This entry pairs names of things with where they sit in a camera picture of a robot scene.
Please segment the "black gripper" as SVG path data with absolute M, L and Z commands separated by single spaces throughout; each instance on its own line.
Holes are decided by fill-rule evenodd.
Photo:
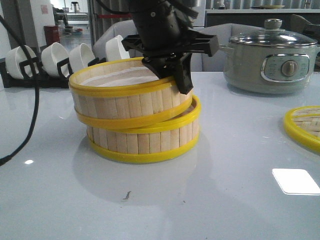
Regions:
M 128 1 L 137 34 L 122 40 L 124 48 L 141 52 L 142 64 L 159 79 L 173 76 L 184 95 L 193 89 L 192 53 L 211 57 L 218 51 L 216 35 L 193 29 L 193 20 L 199 14 L 194 8 L 200 4 L 198 0 Z

